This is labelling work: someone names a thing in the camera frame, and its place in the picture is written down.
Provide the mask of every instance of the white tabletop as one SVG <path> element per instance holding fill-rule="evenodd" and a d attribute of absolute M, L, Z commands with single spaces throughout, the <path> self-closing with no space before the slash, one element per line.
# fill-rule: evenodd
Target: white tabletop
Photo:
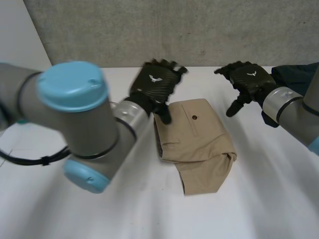
<path fill-rule="evenodd" d="M 64 160 L 43 167 L 0 159 L 0 239 L 319 238 L 319 158 L 281 127 L 265 125 L 256 103 L 227 118 L 238 92 L 214 67 L 188 69 L 170 101 L 207 99 L 238 154 L 217 193 L 183 195 L 175 166 L 157 157 L 150 121 L 103 194 L 69 182 Z M 104 69 L 112 101 L 127 95 L 137 71 Z M 63 146 L 59 133 L 30 123 L 0 138 L 1 149 L 25 158 Z"/>

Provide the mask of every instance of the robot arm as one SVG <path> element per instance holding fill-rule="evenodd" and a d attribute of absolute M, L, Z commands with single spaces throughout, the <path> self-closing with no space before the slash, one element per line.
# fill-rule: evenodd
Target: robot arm
<path fill-rule="evenodd" d="M 260 66 L 236 62 L 215 71 L 224 75 L 240 95 L 227 111 L 235 115 L 245 103 L 256 101 L 262 107 L 264 122 L 282 126 L 308 149 L 319 155 L 319 69 L 305 97 L 287 87 L 276 85 Z"/>
<path fill-rule="evenodd" d="M 175 64 L 145 63 L 130 96 L 112 109 L 103 74 L 91 63 L 58 64 L 43 73 L 1 63 L 0 125 L 4 129 L 26 119 L 60 131 L 72 153 L 64 175 L 83 189 L 102 193 L 143 133 L 150 113 L 169 123 L 166 101 L 186 73 L 183 67 L 175 71 Z"/>

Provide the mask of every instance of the khaki pants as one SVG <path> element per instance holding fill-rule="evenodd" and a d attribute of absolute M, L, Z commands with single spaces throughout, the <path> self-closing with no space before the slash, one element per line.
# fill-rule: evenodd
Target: khaki pants
<path fill-rule="evenodd" d="M 168 108 L 171 124 L 155 115 L 161 158 L 175 163 L 186 195 L 217 192 L 236 160 L 228 132 L 205 99 L 174 102 Z"/>

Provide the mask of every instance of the bird logo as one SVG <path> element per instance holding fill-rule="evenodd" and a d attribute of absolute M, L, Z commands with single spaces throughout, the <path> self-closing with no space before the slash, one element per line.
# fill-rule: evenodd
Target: bird logo
<path fill-rule="evenodd" d="M 247 73 L 247 75 L 249 75 L 249 76 L 256 76 L 256 74 L 257 74 L 256 71 L 254 73 L 252 73 L 252 74 Z"/>
<path fill-rule="evenodd" d="M 152 80 L 152 82 L 157 82 L 157 81 L 161 81 L 162 79 L 161 78 L 157 78 L 155 79 L 153 76 L 149 75 L 150 76 L 150 79 Z"/>

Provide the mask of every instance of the concrete wall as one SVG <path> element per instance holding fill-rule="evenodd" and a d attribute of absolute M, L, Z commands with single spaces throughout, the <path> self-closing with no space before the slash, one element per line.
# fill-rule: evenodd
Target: concrete wall
<path fill-rule="evenodd" d="M 53 64 L 319 61 L 318 0 L 24 0 Z"/>

